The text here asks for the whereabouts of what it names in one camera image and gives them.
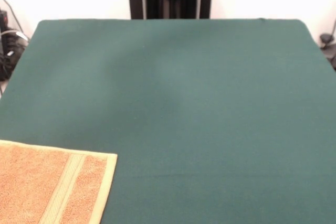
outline green cloth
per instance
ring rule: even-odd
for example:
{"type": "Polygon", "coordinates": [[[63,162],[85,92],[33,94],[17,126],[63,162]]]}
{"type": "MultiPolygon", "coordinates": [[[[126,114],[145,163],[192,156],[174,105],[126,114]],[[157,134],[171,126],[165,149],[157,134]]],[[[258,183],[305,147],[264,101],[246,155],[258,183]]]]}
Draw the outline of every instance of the green cloth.
{"type": "Polygon", "coordinates": [[[117,153],[103,224],[331,224],[335,103],[297,20],[43,21],[0,138],[117,153]]]}

